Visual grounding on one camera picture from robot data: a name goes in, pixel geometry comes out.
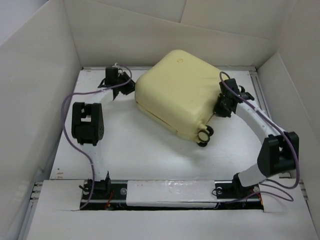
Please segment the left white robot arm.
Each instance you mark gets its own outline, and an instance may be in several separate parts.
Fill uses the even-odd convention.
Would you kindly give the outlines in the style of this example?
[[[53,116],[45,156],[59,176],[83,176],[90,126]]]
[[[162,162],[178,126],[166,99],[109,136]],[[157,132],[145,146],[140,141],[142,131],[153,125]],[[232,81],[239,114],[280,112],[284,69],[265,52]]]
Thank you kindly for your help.
[[[131,70],[119,66],[105,68],[105,77],[97,90],[84,102],[74,102],[71,115],[71,135],[80,145],[90,162],[92,177],[81,189],[88,193],[88,199],[104,199],[112,193],[109,171],[102,158],[101,140],[105,134],[103,105],[116,99],[119,93],[131,94],[135,91]]]

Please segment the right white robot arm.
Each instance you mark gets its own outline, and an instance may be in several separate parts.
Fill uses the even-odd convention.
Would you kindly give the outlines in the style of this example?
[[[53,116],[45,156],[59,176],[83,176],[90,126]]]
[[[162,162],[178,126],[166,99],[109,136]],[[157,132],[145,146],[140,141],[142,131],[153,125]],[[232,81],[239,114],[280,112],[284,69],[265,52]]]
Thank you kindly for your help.
[[[269,177],[295,170],[299,166],[299,136],[275,124],[258,106],[255,98],[239,87],[234,78],[222,80],[221,93],[214,107],[218,117],[240,117],[261,142],[256,163],[233,176],[227,190],[243,198],[249,190]]]

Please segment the yellow hard-shell suitcase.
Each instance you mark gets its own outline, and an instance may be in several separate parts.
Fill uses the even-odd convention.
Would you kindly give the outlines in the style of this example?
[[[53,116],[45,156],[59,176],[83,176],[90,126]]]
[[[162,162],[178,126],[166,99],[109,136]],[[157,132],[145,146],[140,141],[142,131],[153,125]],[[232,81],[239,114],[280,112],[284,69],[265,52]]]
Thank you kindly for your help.
[[[220,69],[180,49],[172,50],[135,83],[139,109],[182,139],[206,147],[208,125],[221,93]]]

